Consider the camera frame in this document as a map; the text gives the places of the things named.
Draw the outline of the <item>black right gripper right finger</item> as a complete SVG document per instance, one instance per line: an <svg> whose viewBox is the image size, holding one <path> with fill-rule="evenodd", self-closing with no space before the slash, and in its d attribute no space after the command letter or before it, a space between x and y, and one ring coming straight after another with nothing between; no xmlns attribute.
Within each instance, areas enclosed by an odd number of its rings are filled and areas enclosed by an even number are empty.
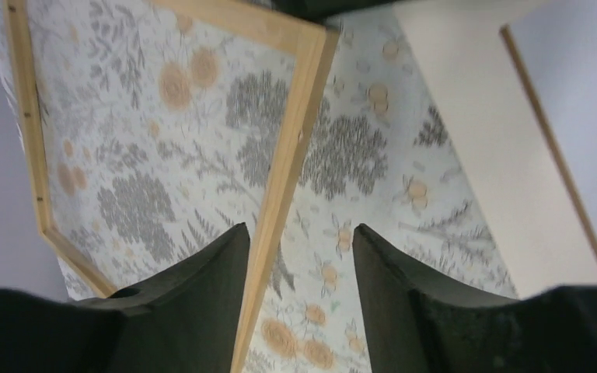
<svg viewBox="0 0 597 373"><path fill-rule="evenodd" d="M597 372L597 285L524 300L459 282L367 225L355 276L374 372Z"/></svg>

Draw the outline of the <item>cream photo mat board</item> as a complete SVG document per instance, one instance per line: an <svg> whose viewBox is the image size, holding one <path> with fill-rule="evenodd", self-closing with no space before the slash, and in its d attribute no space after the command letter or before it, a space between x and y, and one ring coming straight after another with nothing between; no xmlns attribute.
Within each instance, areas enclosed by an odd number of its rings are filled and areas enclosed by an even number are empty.
<svg viewBox="0 0 597 373"><path fill-rule="evenodd" d="M523 298L561 284L597 284L597 236L509 28L538 7L393 7Z"/></svg>

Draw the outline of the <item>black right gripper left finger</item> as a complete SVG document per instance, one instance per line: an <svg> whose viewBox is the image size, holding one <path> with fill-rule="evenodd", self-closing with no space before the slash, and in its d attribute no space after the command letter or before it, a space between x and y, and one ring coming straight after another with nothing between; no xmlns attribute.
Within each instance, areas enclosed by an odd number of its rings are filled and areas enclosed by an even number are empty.
<svg viewBox="0 0 597 373"><path fill-rule="evenodd" d="M0 372L227 372L250 237L201 251L108 298L60 303L0 288Z"/></svg>

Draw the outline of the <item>light wooden picture frame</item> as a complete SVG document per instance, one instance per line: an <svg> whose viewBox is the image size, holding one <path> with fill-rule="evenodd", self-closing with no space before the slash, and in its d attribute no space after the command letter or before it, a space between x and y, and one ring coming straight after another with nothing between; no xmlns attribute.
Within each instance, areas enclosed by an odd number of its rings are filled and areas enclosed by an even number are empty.
<svg viewBox="0 0 597 373"><path fill-rule="evenodd" d="M240 372L302 169L338 34L324 26L242 1L164 1L162 6L292 54L295 58L285 116L250 247L243 303L232 349L231 371ZM60 259L99 296L106 297L115 292L115 286L55 228L51 215L26 3L5 1L2 11L38 232Z"/></svg>

